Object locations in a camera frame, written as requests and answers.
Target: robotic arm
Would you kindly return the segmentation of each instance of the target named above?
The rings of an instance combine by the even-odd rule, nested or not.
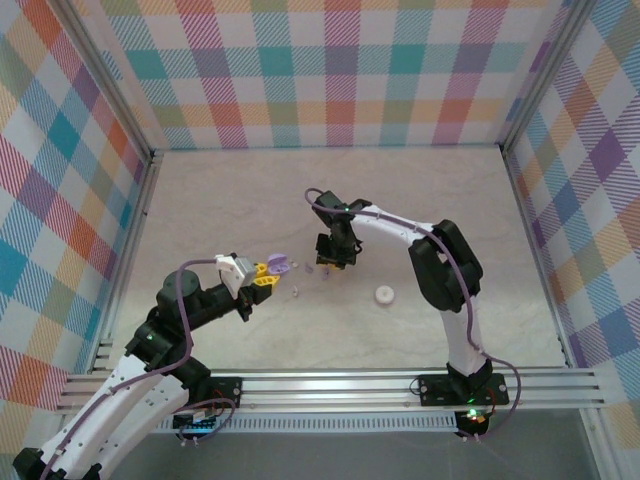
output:
[[[437,225],[414,222],[385,212],[367,200],[346,204],[331,191],[319,193],[315,201],[307,200],[330,234],[318,235],[316,263],[340,269],[355,265],[362,252],[361,238],[408,248],[420,292],[440,311],[449,344],[448,375],[420,377],[421,403],[486,405],[489,398],[488,404],[507,404],[506,391],[498,388],[503,376],[493,373],[491,360],[483,354],[478,322],[474,321],[469,330],[469,321],[477,315],[468,315],[454,267],[443,258],[444,252],[433,239],[439,239],[455,261],[475,313],[483,271],[458,227],[449,220]],[[471,433],[482,434],[487,428],[488,422],[468,425]]]
[[[208,263],[214,263],[222,280],[213,288],[202,290],[195,273],[182,273],[190,330],[233,310],[248,321],[252,306],[271,296],[279,279],[266,275],[266,265],[254,265],[235,254],[219,255]],[[242,379],[213,378],[209,368],[193,357],[166,376],[154,373],[171,368],[187,352],[189,332],[179,311],[176,277],[174,272],[165,279],[156,296],[157,306],[136,330],[107,381],[74,419],[41,449],[25,448],[18,454],[13,465],[20,478],[106,479],[158,423],[181,407],[216,395],[239,405]]]
[[[478,322],[467,312],[469,306],[471,312],[476,308],[483,271],[458,227],[448,220],[417,223],[366,200],[347,205],[331,191],[319,193],[315,201],[308,200],[330,233],[318,235],[317,263],[340,269],[355,265],[362,252],[359,238],[405,247],[422,295],[441,313],[449,343],[448,373],[417,377],[421,405],[508,404],[504,376],[493,372],[493,357],[482,351]],[[442,259],[445,250],[449,258]],[[242,378],[212,377],[209,368],[189,355],[190,331],[233,310],[248,321],[252,306],[271,296],[279,277],[267,276],[266,265],[235,254],[202,263],[213,263],[222,283],[202,290],[195,273],[181,267],[170,274],[156,296],[157,306],[99,391],[41,449],[25,448],[15,458],[21,479],[107,479],[168,415],[207,402],[240,405]],[[476,415],[475,408],[469,412],[456,412],[458,427],[465,435],[486,433],[491,414]],[[174,424],[216,417],[212,411],[197,415],[174,416]]]

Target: enclosure wall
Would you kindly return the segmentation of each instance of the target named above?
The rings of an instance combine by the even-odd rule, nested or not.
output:
[[[640,469],[640,3],[597,3],[509,159],[575,366]]]
[[[73,3],[151,144],[182,149],[496,143],[573,2]]]
[[[0,478],[87,360],[144,164],[45,0],[0,0]]]

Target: small plastic piece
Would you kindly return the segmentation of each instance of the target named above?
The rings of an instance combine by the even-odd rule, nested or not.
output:
[[[286,263],[278,263],[276,265],[269,266],[269,274],[270,275],[284,275],[287,273],[291,267]]]
[[[267,265],[270,275],[283,275],[291,268],[289,267],[287,256],[284,253],[269,255]]]
[[[380,305],[390,305],[393,303],[393,299],[395,297],[395,293],[393,288],[382,285],[376,289],[376,302]]]
[[[256,278],[264,277],[267,274],[267,264],[266,263],[256,263],[254,265],[256,267]]]

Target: purple cable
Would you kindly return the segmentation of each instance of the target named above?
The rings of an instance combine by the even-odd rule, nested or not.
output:
[[[67,434],[63,437],[62,441],[56,447],[56,451],[64,451],[64,447],[66,447],[69,443],[71,443],[71,437],[73,437],[73,434],[78,431],[78,429],[84,424],[84,422],[87,420],[87,418],[89,418],[89,416],[93,413],[93,411],[96,408],[98,408],[100,404],[102,404],[102,402],[104,402],[107,398],[114,395],[116,392],[122,390],[123,388],[126,388],[130,385],[133,385],[136,382],[139,382],[140,380],[144,380],[145,378],[149,378],[154,375],[162,375],[163,373],[170,372],[171,370],[174,370],[180,367],[187,360],[189,360],[189,356],[191,355],[191,350],[193,349],[193,338],[191,337],[191,328],[189,327],[189,318],[187,317],[187,309],[184,306],[184,299],[182,298],[182,274],[187,269],[187,267],[190,267],[191,265],[205,265],[210,263],[216,263],[216,261],[217,261],[216,259],[190,260],[180,265],[180,267],[178,268],[178,271],[176,272],[176,297],[178,299],[178,309],[180,310],[180,318],[182,320],[182,326],[184,328],[184,334],[187,342],[184,356],[177,362],[172,363],[171,365],[167,365],[166,367],[162,367],[158,370],[151,370],[150,372],[147,372],[142,375],[138,375],[137,377],[133,377],[122,383],[119,383],[115,387],[109,388],[109,390],[111,391],[111,394],[103,393],[101,396],[99,396],[96,399],[95,402],[93,402],[91,405],[89,405],[89,407],[87,407],[84,413],[78,418],[76,423],[74,423],[73,426],[69,428],[69,431],[67,432]],[[44,467],[44,470],[40,475],[40,480],[46,480],[47,476],[51,472],[51,469],[53,468],[53,464],[58,459],[58,457],[59,455],[54,452],[54,454],[51,456],[46,466]]]
[[[198,403],[194,403],[193,405],[188,405],[186,407],[182,407],[179,408],[178,410],[176,410],[174,413],[178,413],[178,412],[183,412],[185,410],[191,410],[192,408],[197,408],[197,407],[203,407],[205,405],[209,405],[210,403],[226,403],[227,405],[229,405],[231,407],[231,413],[229,414],[229,416],[227,418],[225,418],[224,422],[222,422],[220,425],[218,425],[216,428],[214,428],[211,432],[207,433],[206,435],[204,435],[203,437],[199,438],[198,441],[194,441],[194,443],[198,444],[200,442],[203,442],[211,437],[213,437],[216,433],[218,433],[220,430],[222,430],[224,427],[227,426],[227,423],[229,423],[229,421],[231,421],[231,417],[233,417],[233,414],[236,412],[236,403],[233,400],[230,400],[228,398],[211,398],[209,400],[204,400],[202,402],[198,402]],[[183,442],[186,442],[187,439],[184,438],[184,435],[182,434],[182,432],[184,431],[186,427],[181,427],[180,431],[178,432],[178,438],[180,440],[182,440]]]
[[[520,403],[520,396],[522,394],[522,378],[520,378],[520,372],[518,372],[518,369],[512,363],[507,362],[506,360],[501,360],[499,358],[494,357],[493,355],[486,353],[471,338],[471,331],[473,329],[473,322],[474,322],[473,308],[471,306],[471,295],[469,294],[469,288],[467,287],[467,284],[464,281],[464,276],[460,271],[460,267],[458,266],[457,262],[453,258],[453,255],[451,254],[449,249],[445,246],[444,243],[442,243],[442,240],[436,237],[432,232],[425,230],[424,228],[417,227],[415,224],[411,222],[407,222],[404,220],[400,220],[399,218],[392,217],[391,215],[378,214],[374,212],[365,212],[362,210],[345,212],[344,210],[326,208],[326,207],[321,207],[320,205],[316,205],[315,202],[311,200],[311,198],[309,197],[309,195],[312,192],[319,193],[319,194],[323,194],[324,192],[318,188],[313,188],[313,187],[307,188],[307,190],[304,192],[305,200],[311,205],[311,208],[315,210],[319,210],[321,212],[326,212],[326,213],[349,213],[351,215],[363,215],[367,217],[380,218],[382,220],[395,223],[396,225],[400,225],[401,227],[406,227],[411,229],[415,228],[422,235],[425,235],[430,240],[432,240],[438,246],[438,248],[442,251],[442,253],[444,253],[445,257],[447,257],[447,260],[449,261],[449,263],[451,264],[451,267],[453,268],[453,272],[455,273],[456,279],[460,284],[460,288],[462,289],[462,296],[464,297],[464,301],[467,306],[467,319],[468,319],[467,320],[467,341],[469,342],[469,345],[471,345],[475,351],[479,352],[486,359],[491,360],[492,362],[495,362],[495,363],[500,363],[506,366],[507,368],[511,369],[513,371],[514,376],[516,377],[516,398],[513,400],[513,404],[511,405],[511,408],[507,412],[505,419],[499,425],[492,428],[490,432],[484,434],[483,437],[486,438],[487,435],[489,434],[493,435],[494,432],[498,431],[500,428],[502,428],[502,426],[505,423],[507,423],[507,420],[509,420],[509,418],[511,418],[513,413],[516,411],[516,408]],[[464,432],[462,430],[460,430],[460,432],[462,434],[466,434],[467,436],[472,436],[471,434]]]

